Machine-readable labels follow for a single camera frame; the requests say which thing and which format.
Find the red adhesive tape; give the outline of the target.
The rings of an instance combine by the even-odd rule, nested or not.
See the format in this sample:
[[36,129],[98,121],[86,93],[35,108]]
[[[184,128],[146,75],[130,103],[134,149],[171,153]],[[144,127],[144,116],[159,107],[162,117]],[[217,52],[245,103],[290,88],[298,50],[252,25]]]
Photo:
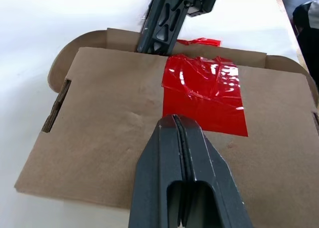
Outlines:
[[205,131],[248,136],[239,69],[230,60],[168,57],[161,86],[162,115],[183,115]]
[[209,45],[209,46],[217,46],[217,47],[221,45],[220,40],[209,39],[204,37],[193,39],[193,40],[178,39],[177,42],[183,45],[200,44],[200,45]]

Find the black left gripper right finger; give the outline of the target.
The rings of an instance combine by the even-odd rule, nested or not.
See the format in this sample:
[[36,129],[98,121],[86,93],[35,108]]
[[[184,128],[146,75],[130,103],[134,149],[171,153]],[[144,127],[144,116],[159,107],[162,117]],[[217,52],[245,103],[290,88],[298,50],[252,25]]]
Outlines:
[[184,228],[247,228],[247,211],[226,161],[197,122],[174,115],[185,171]]

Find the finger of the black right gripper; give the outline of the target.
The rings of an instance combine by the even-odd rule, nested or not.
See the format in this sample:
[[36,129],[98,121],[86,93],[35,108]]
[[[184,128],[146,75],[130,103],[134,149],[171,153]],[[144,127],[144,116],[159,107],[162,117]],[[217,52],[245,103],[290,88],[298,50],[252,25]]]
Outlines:
[[191,6],[191,0],[152,0],[141,30],[137,52],[167,56]]

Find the brown cardboard box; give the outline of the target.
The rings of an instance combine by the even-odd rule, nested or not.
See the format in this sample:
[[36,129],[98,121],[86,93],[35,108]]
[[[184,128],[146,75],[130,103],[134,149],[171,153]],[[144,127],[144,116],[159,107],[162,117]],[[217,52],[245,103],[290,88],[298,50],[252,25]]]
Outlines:
[[[118,29],[89,32],[59,53],[51,71],[65,66],[71,84],[52,129],[35,142],[18,192],[130,206],[137,160],[161,117],[167,60],[136,53],[138,37]],[[319,96],[309,73],[261,52],[177,43],[173,53],[220,56],[239,66],[248,136],[206,136],[248,210],[319,210]]]

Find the dark bulky object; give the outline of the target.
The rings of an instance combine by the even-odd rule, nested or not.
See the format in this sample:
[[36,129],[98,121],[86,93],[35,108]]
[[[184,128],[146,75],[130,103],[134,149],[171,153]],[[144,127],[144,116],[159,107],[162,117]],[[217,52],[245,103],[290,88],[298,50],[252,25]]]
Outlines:
[[319,0],[311,0],[296,7],[293,23],[307,68],[319,88]]

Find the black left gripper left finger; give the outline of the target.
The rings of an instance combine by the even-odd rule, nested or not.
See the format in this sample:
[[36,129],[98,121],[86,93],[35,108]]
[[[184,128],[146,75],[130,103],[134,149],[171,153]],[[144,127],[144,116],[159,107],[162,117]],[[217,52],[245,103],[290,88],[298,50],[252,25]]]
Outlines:
[[174,117],[161,118],[137,162],[128,228],[178,228],[183,169]]

